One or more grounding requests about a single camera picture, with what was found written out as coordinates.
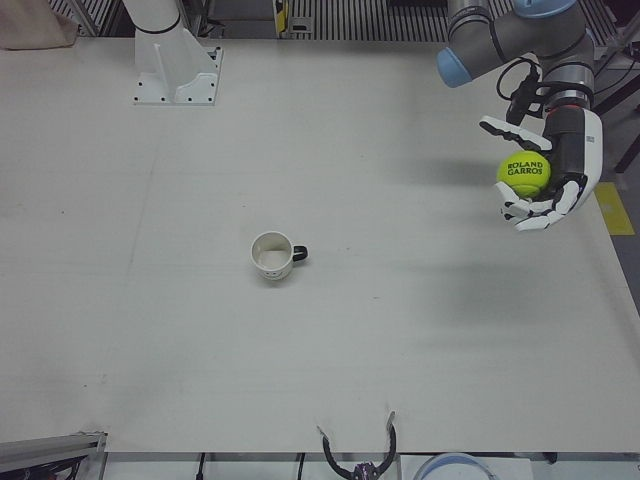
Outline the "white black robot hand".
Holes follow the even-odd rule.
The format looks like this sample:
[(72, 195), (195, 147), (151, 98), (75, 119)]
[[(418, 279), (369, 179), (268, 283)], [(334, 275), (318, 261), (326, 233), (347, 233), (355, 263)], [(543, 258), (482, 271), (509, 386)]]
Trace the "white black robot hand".
[(545, 230), (564, 220), (585, 203), (601, 178), (602, 122), (588, 109), (575, 105), (552, 109), (542, 134), (491, 116), (482, 117), (479, 125), (550, 164), (549, 182), (532, 197), (517, 194), (502, 180), (495, 184), (501, 196), (501, 214), (517, 231)]

